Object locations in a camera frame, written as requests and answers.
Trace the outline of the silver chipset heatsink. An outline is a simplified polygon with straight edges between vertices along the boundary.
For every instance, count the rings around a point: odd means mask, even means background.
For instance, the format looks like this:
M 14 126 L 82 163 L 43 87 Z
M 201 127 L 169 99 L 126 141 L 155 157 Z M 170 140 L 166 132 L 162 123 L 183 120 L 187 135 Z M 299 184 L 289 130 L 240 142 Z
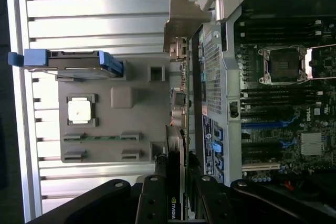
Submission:
M 302 133 L 300 151 L 303 156 L 324 154 L 324 136 L 322 133 Z

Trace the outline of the CPU socket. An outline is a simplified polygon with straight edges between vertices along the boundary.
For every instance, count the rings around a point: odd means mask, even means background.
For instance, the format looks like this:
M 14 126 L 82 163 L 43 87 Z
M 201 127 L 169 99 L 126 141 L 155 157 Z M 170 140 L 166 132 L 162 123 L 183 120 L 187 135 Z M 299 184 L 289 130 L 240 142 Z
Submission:
M 259 78 L 261 84 L 284 86 L 308 80 L 305 47 L 266 47 L 260 49 L 258 54 L 263 58 L 262 75 Z

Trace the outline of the green motherboard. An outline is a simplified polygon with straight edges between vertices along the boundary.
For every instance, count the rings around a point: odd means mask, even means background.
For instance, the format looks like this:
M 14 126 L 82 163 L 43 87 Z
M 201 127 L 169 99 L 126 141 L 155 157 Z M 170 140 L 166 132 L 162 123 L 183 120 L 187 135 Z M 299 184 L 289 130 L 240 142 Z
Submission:
M 283 158 L 258 163 L 279 163 L 279 170 L 242 172 L 242 177 L 269 183 L 276 177 L 289 181 L 301 174 L 336 169 L 336 79 L 308 79 L 299 84 L 269 86 L 259 82 L 266 47 L 302 46 L 308 50 L 336 44 L 334 21 L 240 21 L 235 25 L 235 56 L 240 68 L 240 119 L 242 123 L 281 122 L 283 127 L 241 129 L 248 143 L 280 143 L 278 151 L 242 151 L 242 155 L 282 153 Z M 303 156 L 302 133 L 322 133 L 324 154 Z

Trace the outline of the hard disk in blue caddy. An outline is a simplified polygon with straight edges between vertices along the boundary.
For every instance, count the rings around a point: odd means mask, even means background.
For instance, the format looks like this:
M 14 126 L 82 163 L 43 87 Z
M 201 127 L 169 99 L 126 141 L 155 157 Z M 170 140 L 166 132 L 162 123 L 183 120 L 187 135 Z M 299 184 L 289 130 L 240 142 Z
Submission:
M 122 78 L 124 64 L 101 50 L 84 52 L 25 49 L 22 55 L 8 53 L 8 64 L 30 72 L 53 73 L 57 78 L 94 80 Z

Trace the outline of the open grey PC case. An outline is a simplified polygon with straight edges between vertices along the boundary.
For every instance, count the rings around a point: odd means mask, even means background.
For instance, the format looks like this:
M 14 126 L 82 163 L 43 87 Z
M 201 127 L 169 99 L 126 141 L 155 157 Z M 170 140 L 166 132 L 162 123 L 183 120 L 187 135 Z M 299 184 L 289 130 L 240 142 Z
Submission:
M 269 188 L 304 208 L 308 224 L 336 224 L 336 169 L 301 174 L 269 183 L 242 177 L 240 68 L 235 56 L 235 25 L 240 21 L 321 20 L 336 25 L 336 0 L 244 0 L 224 21 L 215 20 L 215 6 L 205 12 L 192 38 L 195 122 L 202 137 L 204 174 L 230 186 L 244 180 Z

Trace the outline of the white expansion slot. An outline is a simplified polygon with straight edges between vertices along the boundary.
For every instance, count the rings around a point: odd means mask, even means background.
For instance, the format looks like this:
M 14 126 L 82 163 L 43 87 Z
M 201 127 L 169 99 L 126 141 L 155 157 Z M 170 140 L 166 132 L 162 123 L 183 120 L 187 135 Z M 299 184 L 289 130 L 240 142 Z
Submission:
M 263 170 L 279 170 L 279 163 L 254 163 L 254 164 L 245 164 L 242 166 L 242 172 L 256 172 Z

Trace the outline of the grey plastic parts rack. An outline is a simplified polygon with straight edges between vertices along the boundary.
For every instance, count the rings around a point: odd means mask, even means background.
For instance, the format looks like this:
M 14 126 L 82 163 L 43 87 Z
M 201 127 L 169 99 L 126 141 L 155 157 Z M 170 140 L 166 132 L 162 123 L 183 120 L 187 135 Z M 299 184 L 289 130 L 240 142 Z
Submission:
M 149 162 L 166 148 L 170 123 L 169 60 L 122 58 L 122 78 L 60 82 L 58 85 L 61 160 L 65 163 Z M 92 119 L 68 120 L 68 102 L 86 98 Z M 81 136 L 136 137 L 138 141 L 65 141 Z

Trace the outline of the green RAM stick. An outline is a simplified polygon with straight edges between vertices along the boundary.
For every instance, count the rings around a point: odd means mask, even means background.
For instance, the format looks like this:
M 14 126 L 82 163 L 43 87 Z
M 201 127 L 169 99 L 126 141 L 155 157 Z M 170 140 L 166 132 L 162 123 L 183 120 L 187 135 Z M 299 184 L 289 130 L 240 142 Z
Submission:
M 136 137 L 121 136 L 81 136 L 79 138 L 65 138 L 65 141 L 138 141 Z

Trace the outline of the blue expansion slot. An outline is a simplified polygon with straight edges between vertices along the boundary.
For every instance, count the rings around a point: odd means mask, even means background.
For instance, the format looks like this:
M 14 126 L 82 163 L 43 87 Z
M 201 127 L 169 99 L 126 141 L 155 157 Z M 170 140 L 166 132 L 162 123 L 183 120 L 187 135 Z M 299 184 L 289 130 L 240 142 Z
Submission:
M 242 129 L 268 129 L 283 127 L 281 122 L 257 122 L 257 123 L 242 123 Z

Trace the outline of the silver CPU chip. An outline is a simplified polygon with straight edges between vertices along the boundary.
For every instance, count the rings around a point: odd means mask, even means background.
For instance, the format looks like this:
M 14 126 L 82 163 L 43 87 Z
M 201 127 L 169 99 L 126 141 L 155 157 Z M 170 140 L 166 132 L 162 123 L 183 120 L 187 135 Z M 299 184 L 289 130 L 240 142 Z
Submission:
M 92 119 L 91 102 L 86 98 L 74 98 L 68 102 L 68 120 L 85 124 Z

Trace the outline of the long black expansion slot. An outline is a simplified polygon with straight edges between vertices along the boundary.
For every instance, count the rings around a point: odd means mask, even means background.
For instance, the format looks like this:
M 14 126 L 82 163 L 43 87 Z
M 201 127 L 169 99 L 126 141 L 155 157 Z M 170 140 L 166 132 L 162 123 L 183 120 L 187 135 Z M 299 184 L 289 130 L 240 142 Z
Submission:
M 269 160 L 279 160 L 283 158 L 282 153 L 269 153 L 266 155 L 261 155 L 261 154 L 247 154 L 247 155 L 242 155 L 242 160 L 244 162 L 268 162 Z
M 280 143 L 248 143 L 242 145 L 243 151 L 261 150 L 261 151 L 278 151 L 281 149 Z

